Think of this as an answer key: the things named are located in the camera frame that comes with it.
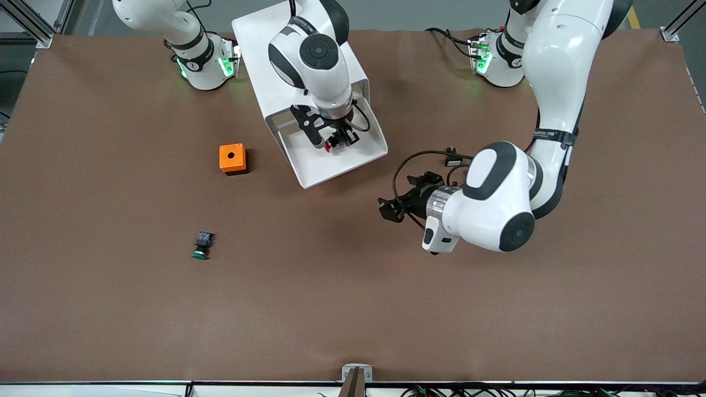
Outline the green push button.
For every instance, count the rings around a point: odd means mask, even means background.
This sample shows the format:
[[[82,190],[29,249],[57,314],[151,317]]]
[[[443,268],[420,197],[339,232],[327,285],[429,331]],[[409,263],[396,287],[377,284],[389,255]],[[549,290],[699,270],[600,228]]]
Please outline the green push button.
[[[210,248],[212,247],[213,241],[215,239],[215,234],[211,232],[199,232],[196,237],[194,252],[192,252],[192,258],[198,260],[207,260],[210,253]]]

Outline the orange box with hole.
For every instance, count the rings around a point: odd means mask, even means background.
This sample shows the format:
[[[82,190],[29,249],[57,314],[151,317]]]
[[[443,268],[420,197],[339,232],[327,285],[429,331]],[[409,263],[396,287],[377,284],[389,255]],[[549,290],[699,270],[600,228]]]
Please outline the orange box with hole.
[[[220,146],[218,158],[220,170],[228,176],[249,173],[249,154],[242,143]]]

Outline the grey metal table bracket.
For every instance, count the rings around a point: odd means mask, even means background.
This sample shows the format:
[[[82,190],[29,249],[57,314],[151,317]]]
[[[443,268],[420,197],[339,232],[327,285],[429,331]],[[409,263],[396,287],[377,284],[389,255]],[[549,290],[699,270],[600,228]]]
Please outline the grey metal table bracket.
[[[370,364],[348,363],[343,365],[341,369],[341,383],[345,382],[351,374],[356,375],[355,381],[360,381],[361,379],[364,383],[374,381],[373,367]]]

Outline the aluminium frame profile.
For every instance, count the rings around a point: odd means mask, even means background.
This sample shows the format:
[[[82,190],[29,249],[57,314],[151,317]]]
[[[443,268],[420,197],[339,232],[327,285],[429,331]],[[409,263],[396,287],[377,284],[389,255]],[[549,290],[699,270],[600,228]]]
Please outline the aluminium frame profile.
[[[678,42],[678,32],[706,7],[706,0],[691,0],[691,2],[667,25],[660,27],[661,37],[665,42]]]
[[[77,0],[0,0],[0,45],[48,49],[66,30]]]

